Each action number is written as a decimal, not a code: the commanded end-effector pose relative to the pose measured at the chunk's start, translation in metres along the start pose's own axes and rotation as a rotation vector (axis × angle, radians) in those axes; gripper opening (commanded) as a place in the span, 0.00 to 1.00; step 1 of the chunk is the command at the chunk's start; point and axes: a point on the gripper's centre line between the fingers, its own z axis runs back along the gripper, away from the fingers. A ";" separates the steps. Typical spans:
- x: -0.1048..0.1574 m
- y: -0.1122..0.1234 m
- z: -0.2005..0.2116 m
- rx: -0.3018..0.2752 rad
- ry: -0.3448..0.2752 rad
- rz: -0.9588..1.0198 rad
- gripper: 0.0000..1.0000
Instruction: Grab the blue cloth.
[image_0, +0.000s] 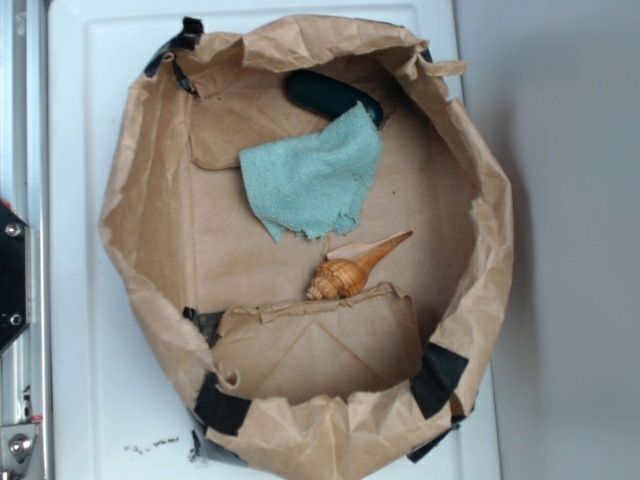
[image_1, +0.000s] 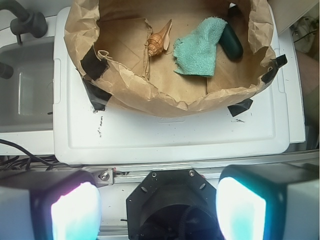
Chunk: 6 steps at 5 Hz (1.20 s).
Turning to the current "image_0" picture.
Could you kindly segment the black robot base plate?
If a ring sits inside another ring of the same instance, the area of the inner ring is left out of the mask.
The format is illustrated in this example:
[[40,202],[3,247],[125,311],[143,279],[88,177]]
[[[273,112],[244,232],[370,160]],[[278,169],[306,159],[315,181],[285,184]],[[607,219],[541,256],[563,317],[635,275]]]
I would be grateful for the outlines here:
[[1,201],[1,354],[27,328],[27,224]]

